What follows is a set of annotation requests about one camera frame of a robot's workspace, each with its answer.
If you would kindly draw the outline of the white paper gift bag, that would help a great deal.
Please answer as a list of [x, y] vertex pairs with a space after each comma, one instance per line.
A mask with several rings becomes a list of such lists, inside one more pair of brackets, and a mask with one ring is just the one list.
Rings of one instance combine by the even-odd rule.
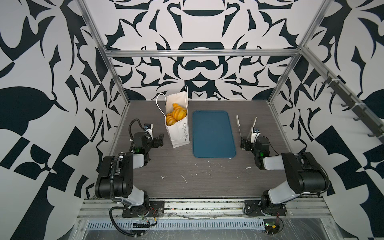
[[[165, 108], [162, 109], [158, 104], [158, 99], [160, 96], [163, 96], [165, 98]], [[184, 87], [184, 89], [180, 93], [171, 94], [169, 96], [166, 96], [165, 94], [159, 94], [156, 98], [156, 105], [158, 109], [161, 111], [162, 115], [164, 116], [164, 123], [166, 126], [166, 130], [168, 133], [168, 136], [171, 140], [171, 144], [173, 148], [178, 148], [184, 145], [187, 145], [190, 143], [190, 136], [189, 136], [189, 119], [188, 119], [188, 105], [189, 105], [189, 99], [188, 99], [188, 87]], [[187, 110], [187, 116], [183, 118], [182, 120], [178, 121], [172, 126], [166, 125], [166, 115], [168, 113], [172, 113], [173, 109], [173, 103], [177, 103], [183, 108]]]

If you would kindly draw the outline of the fake croissant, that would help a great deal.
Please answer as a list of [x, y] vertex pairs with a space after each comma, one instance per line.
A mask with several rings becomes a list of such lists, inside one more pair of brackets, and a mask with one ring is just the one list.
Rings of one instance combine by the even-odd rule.
[[187, 116], [187, 110], [177, 103], [173, 103], [172, 117], [176, 121], [180, 121]]
[[171, 113], [168, 113], [166, 115], [166, 125], [169, 127], [169, 126], [172, 126], [174, 125], [175, 123], [177, 123], [178, 121], [172, 116]]

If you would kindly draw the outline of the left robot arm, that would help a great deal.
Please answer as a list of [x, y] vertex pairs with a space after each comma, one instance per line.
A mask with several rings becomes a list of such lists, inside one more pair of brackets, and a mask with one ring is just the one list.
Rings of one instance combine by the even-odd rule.
[[134, 134], [132, 148], [128, 152], [104, 157], [95, 184], [96, 197], [127, 207], [147, 208], [148, 194], [135, 187], [134, 169], [146, 166], [150, 161], [149, 151], [163, 145], [163, 134], [153, 138], [148, 132], [138, 132]]

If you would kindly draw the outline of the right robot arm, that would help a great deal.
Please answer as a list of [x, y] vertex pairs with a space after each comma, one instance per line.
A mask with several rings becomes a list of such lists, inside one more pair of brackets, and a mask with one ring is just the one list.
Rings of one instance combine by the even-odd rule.
[[302, 195], [321, 195], [330, 186], [330, 179], [323, 167], [310, 152], [270, 155], [270, 140], [261, 136], [254, 120], [250, 133], [241, 137], [241, 149], [252, 152], [255, 165], [263, 171], [284, 171], [286, 180], [263, 193], [258, 208], [267, 210], [282, 207]]

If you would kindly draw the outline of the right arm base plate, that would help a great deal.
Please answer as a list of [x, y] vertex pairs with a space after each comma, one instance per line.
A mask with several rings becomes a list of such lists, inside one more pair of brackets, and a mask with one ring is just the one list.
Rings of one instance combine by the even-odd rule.
[[243, 213], [249, 217], [271, 217], [286, 216], [287, 208], [285, 205], [262, 205], [261, 200], [246, 200]]

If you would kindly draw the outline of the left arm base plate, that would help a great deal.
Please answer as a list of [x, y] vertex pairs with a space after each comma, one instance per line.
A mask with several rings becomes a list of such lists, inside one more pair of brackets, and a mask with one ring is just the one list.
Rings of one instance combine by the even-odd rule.
[[123, 210], [123, 218], [135, 218], [135, 217], [159, 217], [164, 213], [165, 202], [150, 200], [141, 206], [129, 207]]

